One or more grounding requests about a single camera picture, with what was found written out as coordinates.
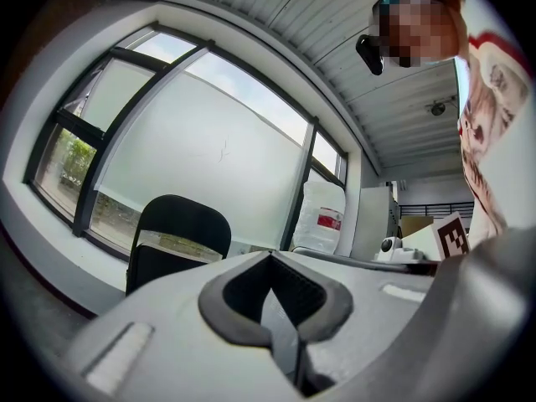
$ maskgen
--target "printed shirt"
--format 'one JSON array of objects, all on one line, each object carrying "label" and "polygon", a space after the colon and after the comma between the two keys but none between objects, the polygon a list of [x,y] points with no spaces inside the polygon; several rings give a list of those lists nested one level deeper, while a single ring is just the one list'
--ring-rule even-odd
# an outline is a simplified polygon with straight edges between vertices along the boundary
[{"label": "printed shirt", "polygon": [[466,0],[469,61],[456,58],[458,131],[475,196],[469,243],[536,224],[536,111],[532,71],[487,0]]}]

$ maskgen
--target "red label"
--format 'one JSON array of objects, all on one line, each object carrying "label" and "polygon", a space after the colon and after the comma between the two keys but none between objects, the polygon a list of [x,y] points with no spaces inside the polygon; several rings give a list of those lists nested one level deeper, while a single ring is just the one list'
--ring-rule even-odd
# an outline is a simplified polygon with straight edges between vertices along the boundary
[{"label": "red label", "polygon": [[341,230],[342,215],[335,210],[320,208],[320,214],[318,215],[318,226],[324,226],[326,228]]}]

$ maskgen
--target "corrugated metal ceiling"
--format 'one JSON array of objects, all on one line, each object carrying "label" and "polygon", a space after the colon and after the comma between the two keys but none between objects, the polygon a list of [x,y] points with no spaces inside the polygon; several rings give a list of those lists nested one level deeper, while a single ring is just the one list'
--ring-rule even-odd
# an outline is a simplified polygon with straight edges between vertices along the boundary
[{"label": "corrugated metal ceiling", "polygon": [[[374,76],[356,54],[377,0],[211,1],[264,24],[311,61],[349,106],[383,169],[459,155],[452,62],[388,66]],[[427,108],[435,101],[450,101],[441,116]]]}]

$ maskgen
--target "black office chair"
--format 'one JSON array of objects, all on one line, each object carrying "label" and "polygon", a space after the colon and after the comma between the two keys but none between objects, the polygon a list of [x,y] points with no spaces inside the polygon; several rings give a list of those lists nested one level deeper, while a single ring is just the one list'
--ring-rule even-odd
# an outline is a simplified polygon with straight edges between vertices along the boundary
[{"label": "black office chair", "polygon": [[137,245],[142,230],[176,235],[227,256],[231,228],[218,211],[178,195],[163,195],[151,201],[142,212],[132,241],[126,272],[126,294],[162,276],[205,265],[159,245]]}]

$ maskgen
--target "black window frame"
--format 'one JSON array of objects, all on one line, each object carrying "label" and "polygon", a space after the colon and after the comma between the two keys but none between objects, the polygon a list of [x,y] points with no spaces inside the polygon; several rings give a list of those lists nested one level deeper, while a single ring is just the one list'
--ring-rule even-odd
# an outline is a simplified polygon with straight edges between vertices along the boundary
[{"label": "black window frame", "polygon": [[[168,34],[178,39],[188,41],[193,44],[195,48],[175,59],[172,63],[167,63],[160,59],[140,54],[131,49],[134,45],[138,46],[159,33]],[[35,192],[38,198],[71,228],[73,235],[76,237],[84,237],[110,255],[126,262],[129,261],[129,255],[123,248],[119,245],[115,245],[112,241],[107,240],[90,229],[91,217],[99,192],[97,190],[98,182],[106,170],[107,160],[113,156],[115,147],[119,144],[122,136],[125,135],[127,128],[130,126],[131,119],[136,117],[136,108],[142,104],[143,101],[149,101],[155,94],[157,94],[158,88],[155,87],[157,87],[162,80],[167,77],[175,76],[207,53],[219,56],[258,80],[263,86],[279,96],[307,122],[305,140],[301,145],[302,154],[299,171],[296,175],[296,182],[291,196],[291,207],[281,237],[281,250],[288,250],[291,246],[294,229],[296,228],[296,223],[302,208],[303,184],[308,180],[311,169],[314,169],[321,174],[328,182],[335,183],[345,189],[348,154],[342,150],[342,148],[319,124],[316,116],[310,115],[302,105],[288,95],[274,81],[262,74],[258,69],[230,52],[219,48],[213,40],[200,39],[191,34],[162,26],[159,23],[151,23],[146,27],[140,28],[109,48],[75,79],[70,88],[60,97],[57,106],[44,123],[30,154],[28,165],[23,176],[23,183],[26,183]],[[92,126],[89,122],[67,111],[64,108],[64,105],[69,97],[72,96],[85,81],[87,81],[95,68],[99,65],[108,64],[112,59],[125,61],[129,64],[150,70],[154,75],[119,111],[107,130],[102,131],[100,128]],[[85,175],[84,182],[81,185],[75,215],[72,220],[70,215],[63,209],[60,209],[60,206],[36,182],[38,172],[42,167],[41,162],[48,156],[48,150],[55,145],[59,132],[61,132],[62,129],[71,132],[81,141],[86,142],[96,150],[87,174]],[[335,174],[312,156],[317,133],[320,133],[338,154]]]}]

